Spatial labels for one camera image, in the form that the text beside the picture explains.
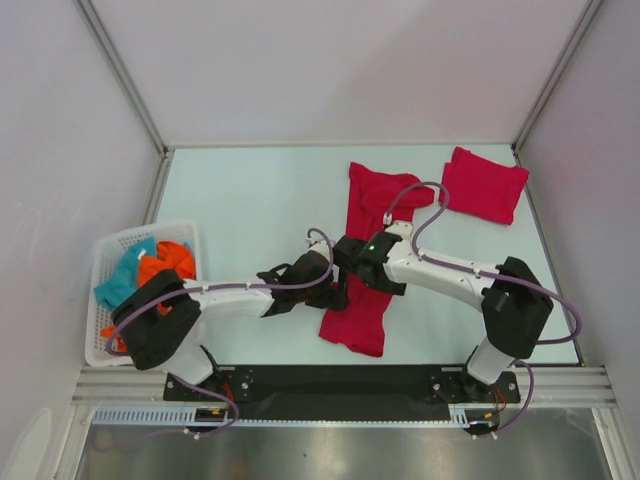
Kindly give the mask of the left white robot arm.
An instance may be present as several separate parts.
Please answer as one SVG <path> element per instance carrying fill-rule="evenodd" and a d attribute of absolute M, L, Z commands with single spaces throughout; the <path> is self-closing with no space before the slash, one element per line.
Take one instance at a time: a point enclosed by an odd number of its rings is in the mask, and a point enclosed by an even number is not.
<path fill-rule="evenodd" d="M 214 323 L 287 314 L 301 304 L 342 311 L 347 285 L 348 274 L 314 250 L 244 283 L 207 284 L 163 270 L 124 301 L 112 321 L 136 369 L 179 377 L 207 400 L 221 387 L 210 342 Z"/>

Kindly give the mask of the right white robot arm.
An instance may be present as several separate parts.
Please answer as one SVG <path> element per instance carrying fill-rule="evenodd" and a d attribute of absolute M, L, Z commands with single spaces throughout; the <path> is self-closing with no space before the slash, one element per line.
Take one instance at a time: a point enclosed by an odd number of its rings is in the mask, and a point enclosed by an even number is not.
<path fill-rule="evenodd" d="M 458 300 L 482 314 L 485 337 L 460 374 L 463 393 L 473 401 L 493 394 L 503 371 L 531 357 L 553 310 L 527 264 L 509 257 L 484 271 L 471 262 L 417 253 L 397 233 L 378 232 L 364 241 L 342 237 L 333 247 L 343 276 L 355 276 L 367 290 L 403 296 L 409 286 Z"/>

